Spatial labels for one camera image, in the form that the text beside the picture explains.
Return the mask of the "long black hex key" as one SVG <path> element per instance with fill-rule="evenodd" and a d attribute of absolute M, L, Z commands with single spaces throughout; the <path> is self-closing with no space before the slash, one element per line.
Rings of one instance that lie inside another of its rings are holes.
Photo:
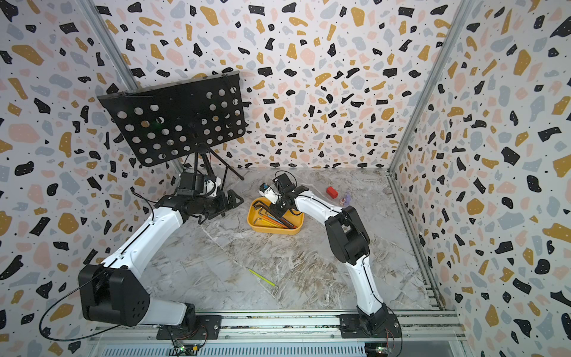
<path fill-rule="evenodd" d="M 270 208 L 271 203 L 270 203 L 269 200 L 267 200 L 266 198 L 260 197 L 260 198 L 258 198 L 258 199 L 255 199 L 255 200 L 253 201 L 253 203 L 256 202 L 256 201 L 258 201 L 258 200 L 260 200 L 260 201 L 266 203 L 266 205 L 269 206 L 269 208 Z M 251 213 L 253 214 L 252 219 L 251 219 L 251 223 L 253 224 L 254 219 L 257 218 L 258 215 L 257 215 L 257 212 L 254 212 L 254 210 L 253 210 L 252 208 L 251 208 Z M 290 211 L 287 211 L 285 214 L 275 214 L 274 212 L 272 212 L 272 213 L 273 213 L 276 217 L 282 217 L 282 218 L 285 218 L 286 220 L 290 221 L 290 223 L 292 223 L 292 224 L 295 226 L 294 229 L 297 229 L 297 228 L 300 226 L 300 223 L 299 223 L 298 221 L 299 221 L 299 219 L 300 219 L 300 217 L 301 217 L 301 213 L 293 214 L 293 213 L 290 212 Z M 276 229 L 290 230 L 290 231 L 291 231 L 291 230 L 294 230 L 294 229 L 284 229 L 284 228 L 276 227 L 276 226 L 275 226 L 275 227 L 267 227 L 267 228 L 276 228 Z"/>

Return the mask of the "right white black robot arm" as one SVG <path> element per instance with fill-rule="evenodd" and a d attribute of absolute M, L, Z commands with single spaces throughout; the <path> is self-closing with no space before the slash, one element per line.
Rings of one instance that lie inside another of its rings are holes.
<path fill-rule="evenodd" d="M 305 186 L 297 186 L 288 175 L 280 174 L 273 185 L 261 184 L 260 194 L 269 200 L 270 212 L 282 217 L 297 211 L 321 223 L 327 233 L 330 249 L 343 263 L 352 281 L 356 297 L 361 331 L 367 336 L 385 330 L 390 310 L 380 294 L 370 267 L 370 237 L 351 206 L 342 208 L 318 198 Z"/>

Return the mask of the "red hex key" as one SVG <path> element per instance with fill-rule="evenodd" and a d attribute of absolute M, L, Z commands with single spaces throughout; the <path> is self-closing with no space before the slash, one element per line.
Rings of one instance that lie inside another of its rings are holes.
<path fill-rule="evenodd" d="M 292 223 L 290 223 L 290 221 L 286 220 L 285 218 L 282 218 L 282 217 L 276 218 L 276 217 L 272 216 L 271 214 L 268 214 L 268 217 L 271 218 L 272 220 L 276 221 L 276 222 L 279 222 L 280 224 L 287 227 L 288 229 L 294 229 L 295 228 L 295 226 Z"/>

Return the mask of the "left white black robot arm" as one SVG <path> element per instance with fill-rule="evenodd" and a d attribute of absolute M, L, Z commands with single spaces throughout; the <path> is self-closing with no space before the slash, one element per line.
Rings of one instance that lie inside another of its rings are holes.
<path fill-rule="evenodd" d="M 188 219 L 209 220 L 243 202 L 233 190 L 214 197 L 163 196 L 125 244 L 102 263 L 89 264 L 80 271 L 83 317 L 125 327 L 163 325 L 195 330 L 192 304 L 151 297 L 141 278 L 150 260 Z"/>

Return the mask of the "yellow hex key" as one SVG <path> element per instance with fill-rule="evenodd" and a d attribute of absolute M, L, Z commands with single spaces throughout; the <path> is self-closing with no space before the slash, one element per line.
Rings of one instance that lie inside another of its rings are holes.
<path fill-rule="evenodd" d="M 265 217 L 255 218 L 253 225 L 254 226 L 260 226 L 260 227 L 275 227 L 274 222 L 272 220 L 267 220 Z"/>

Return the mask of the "yellow plastic storage box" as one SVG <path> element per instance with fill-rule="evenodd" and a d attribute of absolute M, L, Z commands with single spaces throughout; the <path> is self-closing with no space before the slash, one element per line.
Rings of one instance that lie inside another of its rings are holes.
<path fill-rule="evenodd" d="M 287 211 L 278 218 L 269 211 L 270 201 L 260 197 L 249 208 L 247 223 L 253 231 L 265 234 L 296 235 L 303 227 L 305 215 L 298 211 Z"/>

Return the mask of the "lime green hex key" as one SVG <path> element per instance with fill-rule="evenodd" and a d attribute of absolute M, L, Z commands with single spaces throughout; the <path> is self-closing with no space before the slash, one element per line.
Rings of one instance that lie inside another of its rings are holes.
<path fill-rule="evenodd" d="M 268 278 L 265 278 L 264 276 L 262 276 L 261 274 L 259 274 L 258 272 L 255 272 L 253 269 L 248 269 L 248 271 L 253 274 L 255 277 L 259 278 L 260 280 L 264 281 L 265 283 L 267 283 L 268 285 L 272 286 L 272 287 L 277 287 L 277 285 L 270 281 Z"/>

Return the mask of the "orange hex key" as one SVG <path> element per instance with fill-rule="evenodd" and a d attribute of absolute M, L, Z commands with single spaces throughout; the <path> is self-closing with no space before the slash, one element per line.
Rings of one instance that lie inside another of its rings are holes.
<path fill-rule="evenodd" d="M 280 227 L 283 227 L 283 228 L 285 228 L 285 229 L 289 229 L 289 227 L 288 227 L 285 223 L 283 223 L 281 220 L 278 220 L 278 219 L 272 217 L 271 215 L 265 215 L 265 214 L 263 214 L 262 217 L 263 217 L 265 220 L 268 220 L 269 222 L 270 222 L 270 221 L 274 222 L 276 225 L 278 225 L 278 226 L 280 226 Z"/>

